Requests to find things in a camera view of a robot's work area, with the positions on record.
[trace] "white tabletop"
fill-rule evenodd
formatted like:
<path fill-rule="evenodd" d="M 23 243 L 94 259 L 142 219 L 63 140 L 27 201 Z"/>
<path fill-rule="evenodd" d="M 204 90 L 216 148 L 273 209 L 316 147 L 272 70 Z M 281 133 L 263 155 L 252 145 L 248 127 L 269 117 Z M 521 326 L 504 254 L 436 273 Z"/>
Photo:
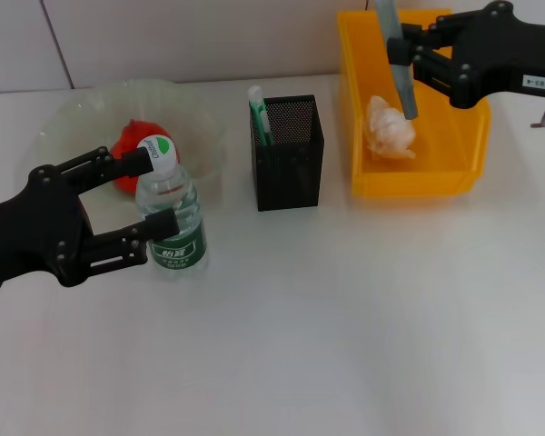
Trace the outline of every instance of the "white tabletop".
<path fill-rule="evenodd" d="M 378 207 L 349 195 L 337 78 L 260 84 L 317 98 L 319 207 L 258 213 L 249 83 L 194 85 L 228 126 L 205 276 L 6 283 L 0 436 L 545 435 L 545 100 L 491 98 L 472 193 Z M 77 92 L 0 95 L 0 202 Z"/>

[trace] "pen holder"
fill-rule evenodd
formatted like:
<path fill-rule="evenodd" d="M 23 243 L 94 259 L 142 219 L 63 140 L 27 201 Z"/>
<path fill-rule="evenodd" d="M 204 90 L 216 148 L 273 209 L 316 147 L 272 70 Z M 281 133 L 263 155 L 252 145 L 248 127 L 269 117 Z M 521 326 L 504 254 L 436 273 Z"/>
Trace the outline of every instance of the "pen holder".
<path fill-rule="evenodd" d="M 324 139 L 314 95 L 265 98 L 264 102 L 273 146 L 261 143 L 250 112 L 258 210 L 317 206 Z"/>

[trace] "plastic bottle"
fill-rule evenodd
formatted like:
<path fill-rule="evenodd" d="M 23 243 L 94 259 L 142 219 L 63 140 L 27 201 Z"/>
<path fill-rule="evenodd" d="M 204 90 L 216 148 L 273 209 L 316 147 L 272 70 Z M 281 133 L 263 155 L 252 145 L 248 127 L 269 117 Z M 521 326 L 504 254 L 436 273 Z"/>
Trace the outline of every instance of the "plastic bottle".
<path fill-rule="evenodd" d="M 140 176 L 135 201 L 143 216 L 173 208 L 180 234 L 150 242 L 155 262 L 171 277 L 190 276 L 206 268 L 208 252 L 202 207 L 193 181 L 176 161 L 172 140 L 159 134 L 143 139 L 138 147 L 149 153 L 154 171 Z"/>

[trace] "yellow storage tray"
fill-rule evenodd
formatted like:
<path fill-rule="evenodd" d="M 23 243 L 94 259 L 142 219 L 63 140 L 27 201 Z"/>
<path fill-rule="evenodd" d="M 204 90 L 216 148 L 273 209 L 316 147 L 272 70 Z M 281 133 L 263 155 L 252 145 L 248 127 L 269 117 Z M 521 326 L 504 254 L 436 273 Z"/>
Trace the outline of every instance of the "yellow storage tray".
<path fill-rule="evenodd" d="M 448 9 L 400 11 L 403 23 L 426 27 Z M 449 98 L 415 82 L 420 116 L 413 121 L 416 158 L 381 158 L 364 133 L 367 104 L 373 95 L 401 110 L 375 11 L 340 12 L 342 39 L 341 110 L 351 150 L 352 193 L 367 198 L 441 197 L 468 192 L 482 176 L 491 126 L 491 108 L 481 100 L 456 109 Z"/>

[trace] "red object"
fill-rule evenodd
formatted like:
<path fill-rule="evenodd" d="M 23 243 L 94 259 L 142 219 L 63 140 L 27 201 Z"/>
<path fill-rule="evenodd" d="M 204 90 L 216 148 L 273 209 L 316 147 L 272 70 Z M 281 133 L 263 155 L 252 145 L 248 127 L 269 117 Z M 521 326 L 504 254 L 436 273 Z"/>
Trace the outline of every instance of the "red object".
<path fill-rule="evenodd" d="M 117 144 L 115 144 L 111 149 L 111 155 L 115 159 L 121 159 L 121 155 L 123 153 L 132 152 L 137 148 L 137 145 L 139 145 L 143 139 L 145 139 L 147 136 L 152 136 L 153 134 L 160 134 L 172 139 L 172 137 L 159 124 L 131 120 L 121 132 L 121 138 L 119 138 Z M 177 147 L 175 147 L 175 153 L 179 163 L 180 152 L 178 151 Z M 138 179 L 139 177 L 134 177 L 133 179 L 129 177 L 122 177 L 121 179 L 115 180 L 114 183 L 125 193 L 135 195 Z"/>

